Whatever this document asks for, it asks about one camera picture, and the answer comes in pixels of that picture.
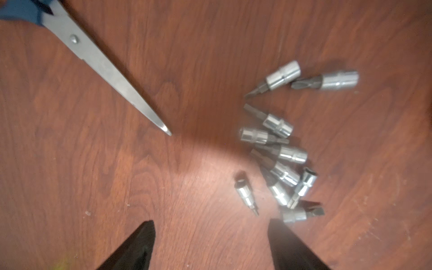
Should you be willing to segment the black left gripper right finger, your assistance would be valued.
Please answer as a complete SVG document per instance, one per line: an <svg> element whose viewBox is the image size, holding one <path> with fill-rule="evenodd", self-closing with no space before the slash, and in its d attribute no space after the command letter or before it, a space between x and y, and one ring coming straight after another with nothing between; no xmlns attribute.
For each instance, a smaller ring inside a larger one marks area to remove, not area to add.
<svg viewBox="0 0 432 270"><path fill-rule="evenodd" d="M268 240L276 270L330 270L280 219L271 219Z"/></svg>

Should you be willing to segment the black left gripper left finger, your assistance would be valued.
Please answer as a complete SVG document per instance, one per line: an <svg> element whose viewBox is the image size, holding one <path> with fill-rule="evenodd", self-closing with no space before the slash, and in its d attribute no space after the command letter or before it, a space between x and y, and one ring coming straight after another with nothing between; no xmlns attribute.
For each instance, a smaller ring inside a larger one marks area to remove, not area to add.
<svg viewBox="0 0 432 270"><path fill-rule="evenodd" d="M153 220L143 222L98 270L148 270L156 240Z"/></svg>

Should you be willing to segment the silver socket bit nine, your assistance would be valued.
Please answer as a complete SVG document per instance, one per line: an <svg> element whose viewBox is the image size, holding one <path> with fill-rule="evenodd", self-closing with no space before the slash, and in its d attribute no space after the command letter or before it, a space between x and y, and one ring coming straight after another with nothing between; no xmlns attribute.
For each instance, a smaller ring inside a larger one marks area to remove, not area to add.
<svg viewBox="0 0 432 270"><path fill-rule="evenodd" d="M235 182L235 189L241 197L243 203L256 215L259 216L258 207L249 182L245 179L240 179Z"/></svg>

